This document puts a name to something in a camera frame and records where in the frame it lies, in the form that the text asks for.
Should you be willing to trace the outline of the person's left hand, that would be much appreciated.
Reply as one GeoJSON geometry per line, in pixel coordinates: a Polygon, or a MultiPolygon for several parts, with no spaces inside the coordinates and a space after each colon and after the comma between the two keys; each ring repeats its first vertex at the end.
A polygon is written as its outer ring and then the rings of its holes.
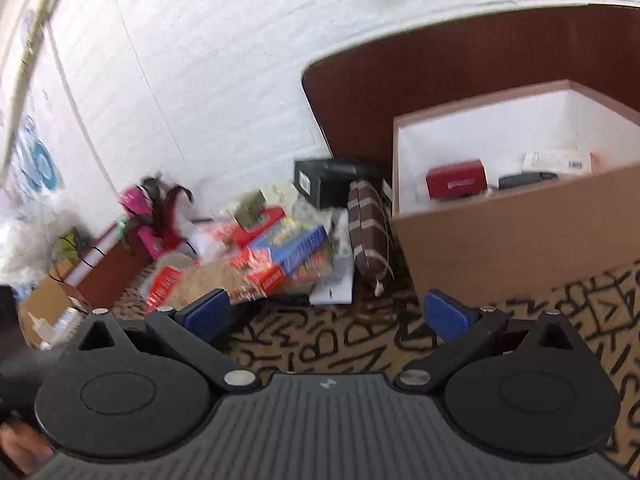
{"type": "Polygon", "coordinates": [[[1,425],[1,453],[23,474],[32,474],[53,455],[46,438],[19,419],[1,425]]]}

